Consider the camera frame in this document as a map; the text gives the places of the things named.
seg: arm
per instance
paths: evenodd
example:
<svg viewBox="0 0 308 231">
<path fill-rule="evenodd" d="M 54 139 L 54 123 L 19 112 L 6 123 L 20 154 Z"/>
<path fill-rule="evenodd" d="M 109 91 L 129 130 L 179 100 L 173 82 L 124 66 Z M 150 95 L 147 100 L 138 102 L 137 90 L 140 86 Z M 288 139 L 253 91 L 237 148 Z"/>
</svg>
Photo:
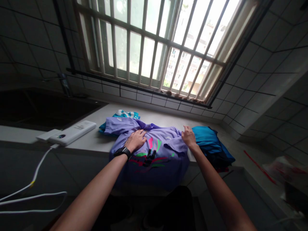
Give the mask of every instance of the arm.
<svg viewBox="0 0 308 231">
<path fill-rule="evenodd" d="M 182 132 L 182 139 L 192 151 L 208 186 L 212 199 L 222 216 L 227 229 L 256 231 L 257 229 L 254 227 L 237 198 L 197 145 L 191 127 L 184 126 L 184 128 L 185 132 Z"/>
<path fill-rule="evenodd" d="M 146 142 L 144 135 L 143 130 L 132 133 L 125 147 L 133 153 Z M 125 154 L 113 158 L 82 190 L 51 230 L 91 230 L 126 162 Z"/>
</svg>

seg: sink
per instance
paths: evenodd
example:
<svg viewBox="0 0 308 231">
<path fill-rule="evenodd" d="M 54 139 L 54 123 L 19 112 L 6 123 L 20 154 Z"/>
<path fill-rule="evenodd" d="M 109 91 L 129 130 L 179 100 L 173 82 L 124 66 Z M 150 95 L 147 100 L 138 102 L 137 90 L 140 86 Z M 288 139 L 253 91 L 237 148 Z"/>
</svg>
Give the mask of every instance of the sink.
<svg viewBox="0 0 308 231">
<path fill-rule="evenodd" d="M 40 131 L 68 128 L 108 104 L 39 88 L 2 91 L 0 97 L 0 125 Z"/>
</svg>

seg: hand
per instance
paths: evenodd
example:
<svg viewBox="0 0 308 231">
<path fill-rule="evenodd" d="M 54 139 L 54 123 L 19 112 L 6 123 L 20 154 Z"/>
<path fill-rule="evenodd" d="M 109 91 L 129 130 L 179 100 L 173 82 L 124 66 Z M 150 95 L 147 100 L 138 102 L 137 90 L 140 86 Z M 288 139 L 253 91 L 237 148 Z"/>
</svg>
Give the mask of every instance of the hand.
<svg viewBox="0 0 308 231">
<path fill-rule="evenodd" d="M 182 140 L 184 143 L 191 147 L 192 145 L 197 144 L 195 134 L 190 126 L 184 126 L 185 131 L 182 132 Z"/>
<path fill-rule="evenodd" d="M 135 150 L 142 147 L 142 145 L 147 141 L 147 138 L 144 137 L 146 132 L 141 129 L 133 132 L 128 140 L 125 142 L 125 147 L 133 153 Z"/>
</svg>

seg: faucet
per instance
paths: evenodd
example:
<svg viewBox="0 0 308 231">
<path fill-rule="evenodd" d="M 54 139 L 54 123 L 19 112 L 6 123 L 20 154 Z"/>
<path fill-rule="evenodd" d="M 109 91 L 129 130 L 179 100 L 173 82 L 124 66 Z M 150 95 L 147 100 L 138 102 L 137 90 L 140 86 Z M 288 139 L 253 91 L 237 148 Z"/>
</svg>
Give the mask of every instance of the faucet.
<svg viewBox="0 0 308 231">
<path fill-rule="evenodd" d="M 51 80 L 56 80 L 58 79 L 61 83 L 64 95 L 68 98 L 72 98 L 73 97 L 73 92 L 71 90 L 71 87 L 68 83 L 68 79 L 66 74 L 64 73 L 58 73 L 58 77 L 51 77 L 51 78 L 47 78 L 47 79 L 42 79 L 43 82 L 48 82 Z"/>
</svg>

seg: folded clothes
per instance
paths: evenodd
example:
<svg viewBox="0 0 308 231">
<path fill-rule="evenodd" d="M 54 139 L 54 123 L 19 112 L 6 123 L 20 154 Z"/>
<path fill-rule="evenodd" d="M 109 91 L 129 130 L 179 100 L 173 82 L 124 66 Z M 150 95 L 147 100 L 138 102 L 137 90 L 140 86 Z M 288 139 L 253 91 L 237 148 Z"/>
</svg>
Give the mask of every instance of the folded clothes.
<svg viewBox="0 0 308 231">
<path fill-rule="evenodd" d="M 235 158 L 218 139 L 217 131 L 203 126 L 193 127 L 192 130 L 200 149 L 217 171 L 225 171 L 235 161 Z"/>
<path fill-rule="evenodd" d="M 123 110 L 118 110 L 112 117 L 126 117 L 126 118 L 134 118 L 140 119 L 140 116 L 137 112 L 125 112 Z M 104 133 L 106 129 L 106 122 L 103 123 L 100 127 L 99 132 Z"/>
</svg>

